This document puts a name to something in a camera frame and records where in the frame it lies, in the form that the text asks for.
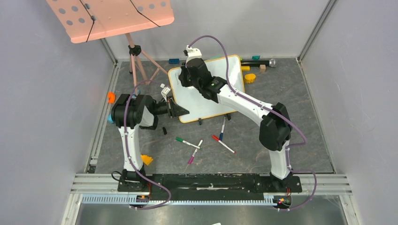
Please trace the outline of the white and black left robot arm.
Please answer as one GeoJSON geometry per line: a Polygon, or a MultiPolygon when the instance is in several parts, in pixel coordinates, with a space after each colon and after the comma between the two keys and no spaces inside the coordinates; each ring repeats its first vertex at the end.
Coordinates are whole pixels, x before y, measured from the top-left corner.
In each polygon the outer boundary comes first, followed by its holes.
{"type": "Polygon", "coordinates": [[[158,126],[158,116],[166,114],[171,118],[187,115],[190,112],[178,105],[172,96],[156,101],[150,95],[131,97],[121,94],[111,110],[111,119],[118,127],[122,138],[124,165],[120,183],[129,182],[136,191],[142,191],[147,186],[144,176],[144,162],[139,146],[139,131],[141,129],[155,130],[158,126]]]}

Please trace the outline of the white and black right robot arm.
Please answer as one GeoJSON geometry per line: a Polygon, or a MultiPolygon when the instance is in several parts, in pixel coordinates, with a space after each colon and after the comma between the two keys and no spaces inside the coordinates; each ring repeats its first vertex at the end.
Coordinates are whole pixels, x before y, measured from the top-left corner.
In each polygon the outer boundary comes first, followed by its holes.
{"type": "Polygon", "coordinates": [[[284,191],[293,175],[286,160],[292,126],[285,105],[263,103],[241,91],[232,90],[227,80],[213,76],[202,58],[187,60],[178,79],[183,87],[194,87],[200,95],[215,103],[228,106],[255,122],[259,141],[269,151],[271,186],[284,191]]]}

